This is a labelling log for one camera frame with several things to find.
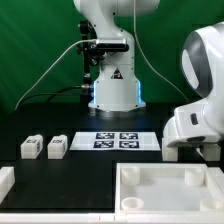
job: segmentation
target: white robot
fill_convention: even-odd
[[[224,134],[224,23],[190,34],[182,69],[203,99],[175,109],[163,133],[163,160],[177,161],[178,147],[193,146],[205,160],[218,161],[217,143]]]
[[[160,0],[136,0],[136,15],[153,12]],[[92,24],[96,47],[106,49],[100,75],[94,82],[92,113],[127,117],[145,107],[141,86],[134,74],[134,39],[114,23],[115,16],[134,16],[134,0],[74,0],[77,10]]]

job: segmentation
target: black cable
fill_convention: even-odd
[[[64,89],[61,89],[59,91],[57,91],[55,94],[58,94],[58,93],[64,93],[64,92],[67,92],[69,90],[73,90],[73,89],[81,89],[81,86],[70,86],[70,87],[66,87]],[[52,99],[54,99],[57,95],[51,95],[45,102],[46,103],[49,103]]]
[[[80,96],[80,94],[71,94],[71,93],[67,93],[67,94],[63,94],[63,93],[39,93],[39,94],[35,94],[32,96],[28,96],[26,98],[24,98],[23,100],[20,101],[20,103],[18,104],[17,109],[27,100],[34,98],[34,97],[39,97],[39,96]]]

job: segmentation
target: green backdrop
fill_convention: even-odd
[[[80,20],[73,0],[0,0],[0,120],[58,56],[80,40]],[[137,18],[139,40],[149,61],[191,101],[198,97],[180,69],[182,46],[193,30],[221,21],[223,0],[161,0],[157,11]],[[133,33],[133,18],[117,18],[116,23]],[[137,49],[135,73],[146,102],[184,103],[176,90],[148,69]],[[92,74],[96,78],[97,69]],[[82,57],[73,50],[31,94],[80,84],[82,75]]]

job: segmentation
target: white tray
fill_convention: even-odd
[[[116,213],[203,213],[200,209],[208,211],[208,206],[219,202],[221,208],[216,209],[223,210],[224,214],[224,192],[206,165],[117,165]],[[210,203],[206,204],[207,209],[203,208],[204,203]]]

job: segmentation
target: black table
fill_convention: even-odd
[[[79,103],[33,103],[13,112],[0,126],[0,167],[15,167],[16,184],[0,212],[114,212],[118,162],[161,163],[161,152],[67,151],[63,160],[48,160],[47,144],[64,134],[69,146],[77,131],[156,133],[161,145],[163,128],[177,105],[154,103],[133,118],[92,116]],[[20,145],[27,136],[41,134],[44,149],[37,160],[22,160]],[[207,163],[224,170],[221,162]],[[205,163],[193,149],[181,150],[178,162]]]

